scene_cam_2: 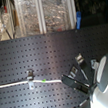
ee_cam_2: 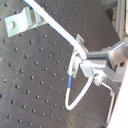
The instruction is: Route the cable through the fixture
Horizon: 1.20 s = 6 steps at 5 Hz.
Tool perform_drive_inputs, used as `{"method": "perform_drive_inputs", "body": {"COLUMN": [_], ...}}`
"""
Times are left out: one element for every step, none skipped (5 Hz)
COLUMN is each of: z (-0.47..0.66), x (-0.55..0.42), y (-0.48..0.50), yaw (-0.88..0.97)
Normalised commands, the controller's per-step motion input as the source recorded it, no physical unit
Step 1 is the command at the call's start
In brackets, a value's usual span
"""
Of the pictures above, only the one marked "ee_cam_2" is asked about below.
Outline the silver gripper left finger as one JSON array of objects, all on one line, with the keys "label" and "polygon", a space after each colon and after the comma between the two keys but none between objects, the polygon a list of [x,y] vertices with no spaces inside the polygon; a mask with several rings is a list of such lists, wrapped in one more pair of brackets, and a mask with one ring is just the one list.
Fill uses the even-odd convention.
[{"label": "silver gripper left finger", "polygon": [[106,78],[112,82],[121,82],[124,72],[114,72],[105,64],[81,63],[80,68],[85,77],[92,77],[95,84],[101,84]]}]

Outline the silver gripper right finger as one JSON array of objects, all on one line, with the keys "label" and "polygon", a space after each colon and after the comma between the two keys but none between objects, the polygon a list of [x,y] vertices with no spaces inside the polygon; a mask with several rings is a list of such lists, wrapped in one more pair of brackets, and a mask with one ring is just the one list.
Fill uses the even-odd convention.
[{"label": "silver gripper right finger", "polygon": [[100,51],[93,51],[87,53],[88,59],[106,59],[108,62],[111,61],[110,47],[102,48]]}]

